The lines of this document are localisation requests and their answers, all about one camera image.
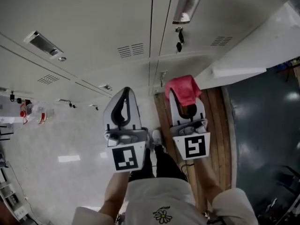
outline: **shelf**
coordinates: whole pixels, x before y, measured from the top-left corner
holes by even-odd
[[[11,209],[12,209],[12,211],[17,211],[20,207],[22,207],[23,206],[23,204],[22,203],[20,203],[20,202],[17,202]]]
[[[10,182],[2,182],[2,183],[0,183],[0,189],[5,188],[9,184],[10,184]]]
[[[2,198],[2,200],[3,200],[4,204],[5,204],[5,206],[7,207],[7,209],[8,209],[8,210],[10,211],[10,213],[14,216],[14,218],[15,218],[17,221],[20,221],[20,220],[16,217],[16,215],[14,214],[14,211],[11,209],[11,207],[9,206],[9,204],[6,202],[6,199],[4,198],[4,196],[3,196],[2,193],[0,193],[0,197]]]
[[[9,196],[15,194],[15,192],[14,191],[2,192],[2,194],[3,194],[4,198],[8,198]]]

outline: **plastic bottle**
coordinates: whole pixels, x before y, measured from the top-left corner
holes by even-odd
[[[54,109],[44,108],[38,104],[28,104],[25,111],[20,112],[21,117],[26,117],[32,127],[38,127],[54,118]]]

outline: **white floor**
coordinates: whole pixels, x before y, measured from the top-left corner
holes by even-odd
[[[152,97],[138,100],[142,126],[159,127]],[[77,206],[101,207],[112,169],[105,157],[104,107],[66,110],[59,122],[36,129],[23,126],[2,147],[35,218],[44,224],[69,225]],[[80,160],[59,162],[59,156]],[[5,169],[23,199],[11,168]]]

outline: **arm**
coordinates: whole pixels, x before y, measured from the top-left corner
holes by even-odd
[[[110,179],[106,191],[105,201],[99,213],[107,214],[115,221],[123,204],[127,190],[129,172],[114,173]]]
[[[194,159],[195,171],[206,199],[212,204],[214,198],[222,193],[212,167],[206,158]]]

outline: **white sneaker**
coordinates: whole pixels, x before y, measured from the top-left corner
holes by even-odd
[[[154,130],[152,133],[152,139],[153,139],[153,143],[155,145],[161,145],[163,140],[161,138],[161,133],[158,129]]]

